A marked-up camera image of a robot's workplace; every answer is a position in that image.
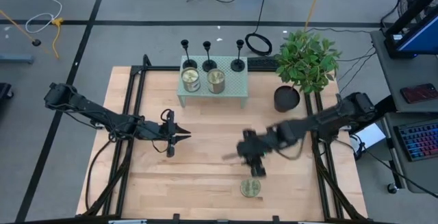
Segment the black candlestick holder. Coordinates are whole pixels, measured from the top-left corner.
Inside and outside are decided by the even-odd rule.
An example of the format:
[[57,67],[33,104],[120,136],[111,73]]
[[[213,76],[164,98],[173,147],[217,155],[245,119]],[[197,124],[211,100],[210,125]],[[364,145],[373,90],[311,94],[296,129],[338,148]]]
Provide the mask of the black candlestick holder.
[[205,49],[205,51],[206,51],[207,59],[203,62],[202,68],[203,68],[203,70],[204,70],[206,73],[208,73],[210,70],[212,70],[212,69],[216,69],[216,68],[217,68],[217,64],[216,64],[215,61],[211,60],[211,59],[210,59],[210,56],[209,56],[209,50],[210,50],[210,48],[211,48],[211,43],[210,43],[210,41],[205,41],[205,42],[203,43],[203,47],[204,47],[204,49]]
[[183,67],[183,69],[186,69],[186,68],[195,68],[196,69],[198,67],[198,65],[197,65],[197,63],[195,61],[191,60],[190,57],[189,57],[189,54],[188,54],[188,44],[189,44],[189,41],[186,40],[186,39],[181,41],[181,46],[184,49],[185,55],[186,55],[186,58],[187,58],[183,62],[182,67]]
[[237,40],[236,45],[238,49],[237,58],[231,62],[231,69],[235,72],[241,72],[245,68],[245,63],[243,62],[243,60],[240,59],[240,52],[242,50],[242,47],[244,46],[244,41]]

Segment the orange rod black foot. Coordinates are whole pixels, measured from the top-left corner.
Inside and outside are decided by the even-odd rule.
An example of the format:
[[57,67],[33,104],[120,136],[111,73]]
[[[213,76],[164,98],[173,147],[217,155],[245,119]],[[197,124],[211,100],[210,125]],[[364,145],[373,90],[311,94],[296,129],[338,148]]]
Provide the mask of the orange rod black foot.
[[28,34],[18,23],[11,19],[3,10],[0,10],[0,14],[4,16],[11,24],[13,24],[21,33],[23,33],[28,39],[31,40],[31,44],[35,47],[39,47],[41,42],[38,39],[33,38]]

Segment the dark smartphone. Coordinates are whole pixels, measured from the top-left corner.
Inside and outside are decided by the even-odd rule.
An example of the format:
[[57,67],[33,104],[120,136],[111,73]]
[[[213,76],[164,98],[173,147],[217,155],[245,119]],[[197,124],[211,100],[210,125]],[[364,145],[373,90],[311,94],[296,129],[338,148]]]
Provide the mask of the dark smartphone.
[[438,99],[438,90],[431,83],[401,88],[400,94],[409,104]]

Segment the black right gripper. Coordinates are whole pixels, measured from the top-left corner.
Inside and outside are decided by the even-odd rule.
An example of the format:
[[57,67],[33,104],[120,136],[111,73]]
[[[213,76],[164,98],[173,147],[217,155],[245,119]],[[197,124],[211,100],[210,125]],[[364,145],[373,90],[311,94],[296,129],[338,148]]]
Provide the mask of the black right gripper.
[[261,159],[274,148],[274,131],[268,129],[265,134],[257,135],[255,130],[245,129],[242,133],[243,140],[237,144],[237,153],[227,153],[222,159],[243,158],[240,165],[250,167],[252,177],[265,177],[266,170]]

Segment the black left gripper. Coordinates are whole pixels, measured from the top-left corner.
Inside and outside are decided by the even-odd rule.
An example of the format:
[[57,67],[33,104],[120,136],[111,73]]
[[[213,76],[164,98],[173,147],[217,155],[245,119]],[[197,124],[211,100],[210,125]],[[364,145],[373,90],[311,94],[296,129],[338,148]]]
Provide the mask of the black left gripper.
[[[183,129],[177,123],[175,123],[175,113],[172,110],[164,110],[162,115],[166,114],[166,118],[162,117],[162,124],[146,121],[144,118],[141,120],[141,139],[150,140],[153,143],[154,149],[159,153],[166,153],[168,158],[175,155],[174,144],[191,138],[191,135],[175,136],[175,134],[190,134],[190,131]],[[164,150],[159,150],[154,142],[156,140],[162,140],[167,142],[167,146]]]

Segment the grey floor foot bar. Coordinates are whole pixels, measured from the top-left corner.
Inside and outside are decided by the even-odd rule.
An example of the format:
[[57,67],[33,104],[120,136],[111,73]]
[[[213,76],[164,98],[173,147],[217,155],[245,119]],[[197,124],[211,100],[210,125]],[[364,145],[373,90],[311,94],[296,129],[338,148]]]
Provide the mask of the grey floor foot bar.
[[30,54],[0,53],[0,63],[33,64],[34,57]]

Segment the computer monitor blue screen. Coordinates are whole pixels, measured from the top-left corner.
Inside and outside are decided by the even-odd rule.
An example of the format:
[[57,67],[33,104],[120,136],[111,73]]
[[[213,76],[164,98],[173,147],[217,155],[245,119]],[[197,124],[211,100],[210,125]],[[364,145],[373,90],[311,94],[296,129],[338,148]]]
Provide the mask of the computer monitor blue screen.
[[389,57],[412,59],[418,55],[438,55],[438,6],[403,34],[407,24],[396,21],[385,32],[384,43]]

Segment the green perforated metal stand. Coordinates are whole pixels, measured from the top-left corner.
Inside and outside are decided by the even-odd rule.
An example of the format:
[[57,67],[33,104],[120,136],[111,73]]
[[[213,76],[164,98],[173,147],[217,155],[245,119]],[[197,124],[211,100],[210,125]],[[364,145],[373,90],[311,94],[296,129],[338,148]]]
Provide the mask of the green perforated metal stand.
[[190,59],[198,64],[198,89],[194,92],[188,92],[184,86],[181,74],[183,72],[183,63],[187,57],[181,57],[181,66],[179,67],[179,74],[177,79],[179,85],[177,89],[177,96],[182,108],[186,105],[187,97],[211,97],[211,98],[240,98],[241,108],[245,106],[248,98],[248,63],[246,57],[240,57],[245,63],[245,69],[241,72],[235,72],[231,69],[231,62],[236,59],[236,56],[211,56],[210,59],[215,61],[219,70],[224,73],[224,90],[221,93],[212,93],[209,89],[211,84],[207,80],[207,73],[202,69],[202,64],[207,60],[206,55],[191,55]]

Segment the white box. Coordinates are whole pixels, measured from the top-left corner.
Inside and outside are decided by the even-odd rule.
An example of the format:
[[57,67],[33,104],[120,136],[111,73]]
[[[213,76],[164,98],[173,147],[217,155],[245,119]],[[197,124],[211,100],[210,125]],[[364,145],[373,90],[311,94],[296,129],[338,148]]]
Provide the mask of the white box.
[[361,143],[363,143],[365,148],[368,149],[384,139],[386,139],[386,136],[376,123],[350,135],[351,145],[355,151],[363,151],[363,149],[359,148]]

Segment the potted green plant black pot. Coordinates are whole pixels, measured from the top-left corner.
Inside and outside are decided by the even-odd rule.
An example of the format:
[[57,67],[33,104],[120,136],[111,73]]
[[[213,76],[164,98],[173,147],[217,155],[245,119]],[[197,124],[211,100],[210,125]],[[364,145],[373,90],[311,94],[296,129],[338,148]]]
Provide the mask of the potted green plant black pot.
[[287,112],[300,103],[302,93],[321,92],[335,78],[341,51],[319,34],[297,30],[289,33],[274,59],[283,85],[274,91],[274,109]]

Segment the scented candle tin cake label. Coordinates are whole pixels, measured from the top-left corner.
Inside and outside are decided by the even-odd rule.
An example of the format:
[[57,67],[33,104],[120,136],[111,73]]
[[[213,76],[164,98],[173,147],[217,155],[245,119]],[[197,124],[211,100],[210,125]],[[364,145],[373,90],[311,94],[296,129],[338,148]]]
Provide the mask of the scented candle tin cake label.
[[225,89],[225,74],[220,69],[212,69],[207,73],[208,89],[211,93],[219,94]]
[[200,87],[200,77],[196,68],[187,67],[181,72],[183,89],[187,92],[196,92]]
[[261,191],[261,182],[258,179],[245,179],[240,184],[240,192],[244,197],[256,197]]

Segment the grey side desk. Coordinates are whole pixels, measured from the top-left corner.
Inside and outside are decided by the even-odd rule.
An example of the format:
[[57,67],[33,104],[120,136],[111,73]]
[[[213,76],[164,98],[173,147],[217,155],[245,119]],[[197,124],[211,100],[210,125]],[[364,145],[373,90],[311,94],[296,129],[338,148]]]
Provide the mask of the grey side desk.
[[413,59],[392,59],[385,47],[382,31],[370,33],[391,96],[399,112],[438,112],[438,99],[407,103],[400,93],[404,87],[433,84],[438,89],[438,59],[434,55],[419,55]]

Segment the black perforated metal box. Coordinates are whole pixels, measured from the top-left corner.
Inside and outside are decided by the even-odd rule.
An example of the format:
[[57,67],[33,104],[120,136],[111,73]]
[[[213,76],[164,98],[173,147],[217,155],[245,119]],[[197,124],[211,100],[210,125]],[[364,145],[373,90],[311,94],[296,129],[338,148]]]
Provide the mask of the black perforated metal box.
[[273,57],[247,58],[248,70],[254,72],[275,72],[279,63]]

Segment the backlit rainbow keyboard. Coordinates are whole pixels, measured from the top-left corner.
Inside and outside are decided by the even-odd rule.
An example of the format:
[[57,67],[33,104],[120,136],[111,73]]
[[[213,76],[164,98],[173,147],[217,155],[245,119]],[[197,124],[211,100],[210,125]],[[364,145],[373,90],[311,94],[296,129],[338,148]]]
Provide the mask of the backlit rainbow keyboard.
[[398,125],[394,132],[408,161],[438,157],[438,119]]

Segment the grey keyboard desk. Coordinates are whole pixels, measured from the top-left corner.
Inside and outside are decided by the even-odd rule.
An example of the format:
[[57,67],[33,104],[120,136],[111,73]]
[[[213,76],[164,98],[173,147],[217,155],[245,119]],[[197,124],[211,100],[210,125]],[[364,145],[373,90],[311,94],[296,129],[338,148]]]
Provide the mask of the grey keyboard desk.
[[437,120],[438,114],[389,113],[383,118],[387,144],[390,148],[390,166],[396,172],[394,179],[399,188],[421,193],[427,190],[438,195],[438,157],[415,162],[408,161],[396,138],[394,127],[411,123]]

